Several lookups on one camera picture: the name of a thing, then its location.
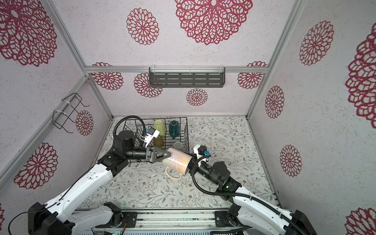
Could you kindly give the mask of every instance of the black wire dish rack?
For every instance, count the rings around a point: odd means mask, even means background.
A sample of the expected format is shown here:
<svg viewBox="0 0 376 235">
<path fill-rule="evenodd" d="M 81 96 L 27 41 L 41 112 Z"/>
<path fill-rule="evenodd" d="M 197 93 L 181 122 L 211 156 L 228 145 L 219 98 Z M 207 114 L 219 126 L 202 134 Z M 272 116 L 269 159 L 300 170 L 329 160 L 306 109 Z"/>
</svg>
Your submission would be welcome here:
<svg viewBox="0 0 376 235">
<path fill-rule="evenodd" d="M 189 152 L 189 139 L 188 139 L 188 121 L 186 117 L 176 117 L 176 118 L 147 118 L 143 119 L 145 123 L 145 127 L 147 129 L 150 129 L 154 126 L 154 122 L 156 120 L 161 120 L 162 123 L 166 127 L 166 134 L 162 136 L 163 141 L 165 145 L 163 146 L 164 150 L 167 150 L 168 148 L 172 147 L 172 145 L 175 142 L 181 142 L 183 144 L 184 152 Z M 180 136 L 175 137 L 175 139 L 172 139 L 170 136 L 170 130 L 169 130 L 169 124 L 171 121 L 177 121 L 180 126 Z M 142 136 L 143 127 L 139 120 L 137 119 L 128 119 L 124 122 L 123 130 L 130 130 L 133 131 L 133 133 L 136 134 L 138 138 L 135 140 L 135 145 L 139 145 L 139 139 Z"/>
</svg>

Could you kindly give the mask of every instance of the large red flower pattern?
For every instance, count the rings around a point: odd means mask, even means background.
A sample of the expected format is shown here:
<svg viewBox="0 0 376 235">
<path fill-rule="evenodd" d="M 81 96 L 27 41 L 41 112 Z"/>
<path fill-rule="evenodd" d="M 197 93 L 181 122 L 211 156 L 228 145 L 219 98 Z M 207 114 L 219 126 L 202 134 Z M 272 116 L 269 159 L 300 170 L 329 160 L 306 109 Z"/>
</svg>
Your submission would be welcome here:
<svg viewBox="0 0 376 235">
<path fill-rule="evenodd" d="M 289 176 L 297 176 L 302 170 L 302 158 L 298 150 L 291 145 L 283 147 L 279 157 L 282 169 Z"/>
<path fill-rule="evenodd" d="M 346 216 L 346 235 L 375 235 L 376 234 L 376 211 L 372 208 L 351 211 Z"/>
<path fill-rule="evenodd" d="M 175 0 L 176 16 L 187 36 L 206 45 L 228 40 L 247 20 L 252 0 Z"/>
<path fill-rule="evenodd" d="M 356 48 L 355 59 L 348 69 L 348 101 L 354 104 L 358 116 L 370 120 L 376 128 L 376 23 L 366 40 Z"/>
<path fill-rule="evenodd" d="M 93 66 L 112 66 L 108 63 L 98 62 Z M 92 73 L 94 81 L 107 90 L 117 90 L 123 85 L 121 73 Z"/>
<path fill-rule="evenodd" d="M 76 117 L 76 128 L 81 135 L 89 135 L 93 130 L 94 122 L 91 114 L 82 110 Z"/>
<path fill-rule="evenodd" d="M 141 45 L 150 45 L 159 35 L 158 23 L 147 10 L 137 8 L 132 10 L 127 19 L 130 36 Z"/>
<path fill-rule="evenodd" d="M 13 181 L 20 188 L 36 189 L 50 180 L 57 164 L 58 156 L 53 146 L 41 143 Z"/>
<path fill-rule="evenodd" d="M 270 118 L 278 117 L 285 105 L 284 93 L 279 86 L 273 86 L 265 99 L 265 110 Z"/>
<path fill-rule="evenodd" d="M 333 25 L 330 21 L 324 20 L 313 26 L 302 41 L 299 53 L 301 62 L 309 66 L 320 61 L 330 48 L 333 34 Z"/>
<path fill-rule="evenodd" d="M 4 222 L 4 210 L 1 208 L 1 203 L 0 203 L 0 231 L 1 231 L 1 226 L 3 225 Z"/>
<path fill-rule="evenodd" d="M 205 90 L 195 88 L 187 93 L 186 98 L 190 105 L 200 106 L 208 100 L 208 94 Z"/>
<path fill-rule="evenodd" d="M 148 73 L 140 73 L 135 77 L 133 81 L 133 85 L 135 86 L 138 93 L 145 97 L 156 97 L 159 96 L 163 89 L 162 88 L 152 88 L 149 84 L 149 74 Z"/>
<path fill-rule="evenodd" d="M 247 66 L 267 66 L 265 62 L 255 61 Z M 258 87 L 263 74 L 262 73 L 240 73 L 238 74 L 238 84 L 246 89 Z"/>
<path fill-rule="evenodd" d="M 56 38 L 39 1 L 0 1 L 0 50 L 5 59 L 22 65 L 48 64 L 57 48 Z"/>
</svg>

